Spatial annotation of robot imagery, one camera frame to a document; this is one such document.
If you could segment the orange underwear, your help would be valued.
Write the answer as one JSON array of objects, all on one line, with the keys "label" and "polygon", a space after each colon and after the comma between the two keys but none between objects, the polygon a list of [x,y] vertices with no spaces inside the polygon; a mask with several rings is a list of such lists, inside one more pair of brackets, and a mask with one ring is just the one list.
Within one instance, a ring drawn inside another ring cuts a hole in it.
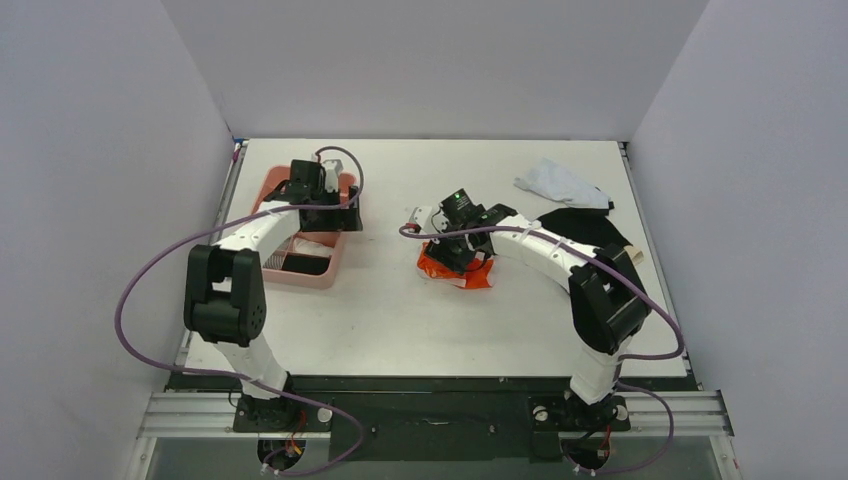
[{"label": "orange underwear", "polygon": [[450,284],[464,290],[489,289],[493,287],[493,281],[489,279],[489,274],[495,265],[493,258],[475,258],[471,263],[471,269],[469,271],[458,274],[428,257],[425,254],[427,246],[427,243],[421,245],[420,254],[416,262],[417,272],[422,278]]}]

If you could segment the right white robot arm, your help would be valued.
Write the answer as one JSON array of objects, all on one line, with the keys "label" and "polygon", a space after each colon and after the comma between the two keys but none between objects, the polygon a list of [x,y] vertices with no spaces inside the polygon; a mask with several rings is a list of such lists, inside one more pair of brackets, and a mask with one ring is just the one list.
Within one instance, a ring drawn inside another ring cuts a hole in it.
[{"label": "right white robot arm", "polygon": [[569,296],[582,342],[565,394],[564,413],[577,428],[627,420],[614,389],[621,357],[650,313],[636,295],[642,286],[626,248],[581,244],[545,229],[504,204],[485,208],[458,190],[436,207],[418,207],[410,227],[428,236],[419,269],[462,288],[488,285],[497,257],[522,262]]}]

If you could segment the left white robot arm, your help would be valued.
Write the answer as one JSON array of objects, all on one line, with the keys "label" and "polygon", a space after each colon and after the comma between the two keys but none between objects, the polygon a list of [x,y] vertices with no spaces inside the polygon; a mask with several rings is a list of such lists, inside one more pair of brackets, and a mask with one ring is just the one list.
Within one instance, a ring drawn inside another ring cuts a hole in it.
[{"label": "left white robot arm", "polygon": [[185,326],[213,344],[239,375],[238,412],[261,427],[285,430],[301,416],[290,374],[263,334],[263,266],[298,234],[361,230],[359,191],[339,159],[294,160],[286,177],[259,197],[254,218],[189,252]]}]

